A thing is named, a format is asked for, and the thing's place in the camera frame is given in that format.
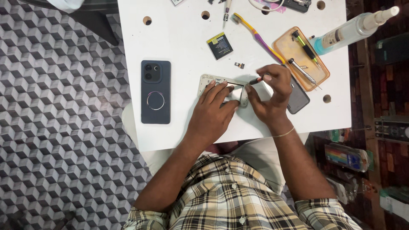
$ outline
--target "beige pants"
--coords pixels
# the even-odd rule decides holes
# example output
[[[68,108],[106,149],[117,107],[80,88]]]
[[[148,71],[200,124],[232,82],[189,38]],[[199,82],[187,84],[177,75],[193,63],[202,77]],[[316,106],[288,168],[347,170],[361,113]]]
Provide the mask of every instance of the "beige pants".
[[[135,119],[133,115],[132,103],[129,103],[122,113],[122,122],[128,135],[138,147]],[[309,133],[299,133],[301,141],[305,144]],[[162,167],[173,149],[163,149],[156,151],[141,152],[152,175]],[[238,156],[256,169],[269,182],[274,192],[280,194],[285,185],[283,172],[281,171],[280,160],[276,145],[273,138],[260,138],[245,143],[236,150],[232,155]]]

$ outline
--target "hand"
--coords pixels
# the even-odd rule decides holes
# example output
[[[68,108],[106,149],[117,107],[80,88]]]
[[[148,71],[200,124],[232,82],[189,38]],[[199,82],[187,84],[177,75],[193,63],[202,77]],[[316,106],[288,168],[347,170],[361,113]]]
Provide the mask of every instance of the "hand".
[[[252,86],[247,85],[246,91],[254,113],[268,126],[272,135],[288,132],[292,128],[286,114],[288,100],[292,92],[290,70],[281,65],[272,64],[258,69],[257,73],[265,83],[273,88],[274,93],[269,101],[261,101],[257,91]]]
[[[183,138],[184,141],[194,143],[194,147],[200,153],[225,133],[240,103],[232,100],[220,107],[225,97],[233,91],[234,86],[226,87],[226,81],[216,86],[215,84],[212,80],[203,91]]]

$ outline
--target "plastic bottle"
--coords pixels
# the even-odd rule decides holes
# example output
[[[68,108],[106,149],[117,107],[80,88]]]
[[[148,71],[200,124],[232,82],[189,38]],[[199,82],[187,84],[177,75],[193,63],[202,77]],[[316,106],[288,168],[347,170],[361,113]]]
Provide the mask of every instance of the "plastic bottle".
[[[346,45],[371,36],[378,26],[399,13],[399,7],[392,7],[375,13],[363,13],[340,25],[310,43],[318,55],[327,54]]]

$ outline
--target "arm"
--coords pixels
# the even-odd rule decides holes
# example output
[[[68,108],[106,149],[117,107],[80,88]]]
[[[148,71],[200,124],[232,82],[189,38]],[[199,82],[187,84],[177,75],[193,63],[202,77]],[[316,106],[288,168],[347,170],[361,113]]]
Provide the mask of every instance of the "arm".
[[[246,86],[254,112],[268,126],[272,136],[285,134],[293,128],[286,114],[292,91],[291,72],[281,65],[273,64],[257,70],[257,73],[264,76],[264,82],[273,88],[274,93],[269,101],[261,101],[256,90]],[[295,201],[336,198],[295,130],[283,137],[274,138],[274,142],[284,178]]]
[[[135,201],[138,210],[167,212],[176,200],[182,183],[199,155],[227,130],[239,102],[225,97],[234,89],[227,82],[213,80],[203,91],[193,110],[186,134],[165,164]]]

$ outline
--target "workbench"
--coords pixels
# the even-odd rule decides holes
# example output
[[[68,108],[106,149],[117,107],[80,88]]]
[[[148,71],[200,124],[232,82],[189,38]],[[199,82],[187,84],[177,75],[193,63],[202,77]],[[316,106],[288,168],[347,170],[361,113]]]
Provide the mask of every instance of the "workbench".
[[[206,0],[183,0],[174,6],[171,0],[118,0],[128,75],[138,137],[139,151],[171,149],[178,145],[197,103],[198,86],[202,74],[250,81],[255,70],[277,63],[253,38],[242,24],[234,23],[233,13],[240,14],[272,47],[284,32],[298,26],[306,37],[321,36],[346,21],[345,1],[325,0],[326,7],[317,9],[317,0],[307,13],[291,9],[281,14],[262,14],[247,0],[233,1],[229,21],[224,32],[233,52],[216,60],[207,40],[223,32],[224,3]],[[202,12],[210,18],[204,20]],[[151,24],[145,25],[148,16]],[[348,48],[344,47],[320,56],[331,76],[318,88],[308,92],[311,102],[295,115],[287,112],[298,133],[351,127],[351,99],[348,67]],[[170,124],[141,123],[141,61],[171,62],[171,122]],[[244,63],[240,69],[235,62]],[[272,89],[265,83],[255,85],[260,97],[267,100]],[[323,97],[330,95],[331,102]],[[226,133],[217,142],[247,140],[271,136],[258,120],[250,103],[240,107]]]

